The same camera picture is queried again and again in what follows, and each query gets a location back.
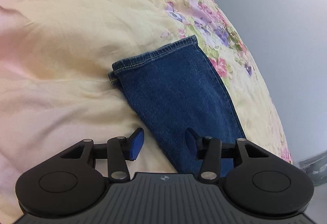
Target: jeans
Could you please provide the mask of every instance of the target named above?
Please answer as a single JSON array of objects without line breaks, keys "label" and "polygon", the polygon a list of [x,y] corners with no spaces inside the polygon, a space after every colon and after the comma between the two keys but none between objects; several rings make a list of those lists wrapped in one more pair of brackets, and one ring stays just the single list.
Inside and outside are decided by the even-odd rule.
[{"label": "jeans", "polygon": [[[187,149],[186,128],[223,143],[245,138],[225,85],[198,47],[196,36],[122,59],[112,68],[111,82],[179,173],[197,175],[202,164]],[[233,160],[222,159],[221,176],[232,168]]]}]

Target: gray wall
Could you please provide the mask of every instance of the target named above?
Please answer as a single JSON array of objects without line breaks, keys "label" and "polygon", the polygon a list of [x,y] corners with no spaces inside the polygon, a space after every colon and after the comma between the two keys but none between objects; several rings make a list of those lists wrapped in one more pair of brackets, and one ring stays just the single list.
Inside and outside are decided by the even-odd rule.
[{"label": "gray wall", "polygon": [[327,0],[215,0],[250,49],[293,160],[327,150]]}]

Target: pink flower print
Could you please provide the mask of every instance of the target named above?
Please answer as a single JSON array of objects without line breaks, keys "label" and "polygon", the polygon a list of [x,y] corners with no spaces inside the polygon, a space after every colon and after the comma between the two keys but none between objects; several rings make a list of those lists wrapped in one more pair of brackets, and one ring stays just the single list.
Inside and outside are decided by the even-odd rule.
[{"label": "pink flower print", "polygon": [[186,38],[184,29],[178,29],[179,38]]},{"label": "pink flower print", "polygon": [[179,14],[177,11],[174,9],[174,4],[172,2],[167,2],[167,8],[165,9],[166,13],[171,17],[174,18],[177,21],[180,21],[181,23],[185,25],[189,25],[190,23],[185,19],[184,16]]},{"label": "pink flower print", "polygon": [[168,31],[164,31],[162,34],[161,34],[161,38],[163,38],[163,37],[168,37],[169,36],[169,32]]},{"label": "pink flower print", "polygon": [[227,23],[227,21],[225,20],[225,18],[224,18],[224,16],[222,15],[222,13],[218,10],[217,11],[217,13],[216,13],[216,15],[217,15],[217,18],[226,26],[226,27],[228,27],[229,25],[228,25],[228,23]]},{"label": "pink flower print", "polygon": [[238,41],[238,44],[240,45],[240,47],[243,50],[243,52],[246,53],[246,48],[245,48],[245,45],[243,44],[243,42],[241,40],[239,40]]},{"label": "pink flower print", "polygon": [[212,22],[211,17],[203,10],[206,6],[199,0],[187,0],[190,3],[190,9],[188,15],[202,24],[210,24]]},{"label": "pink flower print", "polygon": [[209,58],[209,60],[211,64],[214,66],[218,75],[220,77],[226,78],[227,77],[226,61],[222,58],[218,58],[218,59]]},{"label": "pink flower print", "polygon": [[208,6],[206,6],[204,3],[202,3],[201,1],[198,1],[197,3],[197,7],[202,10],[202,11],[206,11],[208,9]]},{"label": "pink flower print", "polygon": [[292,157],[287,147],[282,147],[279,152],[281,159],[285,160],[288,163],[292,163]]}]

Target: yellow comforter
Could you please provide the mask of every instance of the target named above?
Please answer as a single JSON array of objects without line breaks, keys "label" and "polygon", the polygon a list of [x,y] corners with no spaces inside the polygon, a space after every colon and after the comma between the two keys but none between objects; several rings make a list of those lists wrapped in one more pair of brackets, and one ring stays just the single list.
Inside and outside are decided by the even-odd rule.
[{"label": "yellow comforter", "polygon": [[[174,172],[107,73],[119,59],[196,35],[223,79],[246,137],[290,161],[255,62],[212,0],[0,0],[0,223],[22,213],[15,182],[84,139],[146,131],[135,171]],[[106,174],[105,162],[97,169]]]}]

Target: purple flower print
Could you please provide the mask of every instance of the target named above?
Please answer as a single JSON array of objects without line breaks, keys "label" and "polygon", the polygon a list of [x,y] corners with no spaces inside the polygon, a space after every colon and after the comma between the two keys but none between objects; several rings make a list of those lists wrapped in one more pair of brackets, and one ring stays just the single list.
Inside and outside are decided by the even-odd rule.
[{"label": "purple flower print", "polygon": [[203,24],[212,23],[211,17],[205,11],[205,5],[202,4],[199,0],[187,0],[189,2],[189,15],[193,16],[196,20],[201,20]]},{"label": "purple flower print", "polygon": [[182,16],[181,14],[179,14],[178,12],[175,11],[174,9],[174,4],[172,2],[167,2],[167,8],[165,9],[166,13],[168,13],[168,15],[171,18],[174,18],[177,21],[180,21],[181,23],[185,24],[185,25],[189,25],[190,23],[185,19],[184,16]]},{"label": "purple flower print", "polygon": [[244,67],[245,67],[247,73],[249,74],[249,76],[251,76],[252,75],[252,66],[249,66],[248,63],[246,63],[244,65]]},{"label": "purple flower print", "polygon": [[194,21],[194,25],[197,29],[202,29],[204,32],[206,32],[207,34],[209,34],[209,31],[202,25],[200,24],[198,21]]},{"label": "purple flower print", "polygon": [[205,12],[211,18],[212,21],[214,22],[218,21],[217,16],[214,14],[214,12],[212,12],[212,10],[208,6],[206,6],[203,2],[198,1],[197,7],[201,11]]},{"label": "purple flower print", "polygon": [[217,26],[217,29],[214,30],[214,33],[220,38],[221,42],[228,47],[228,33],[225,31],[225,29]]}]

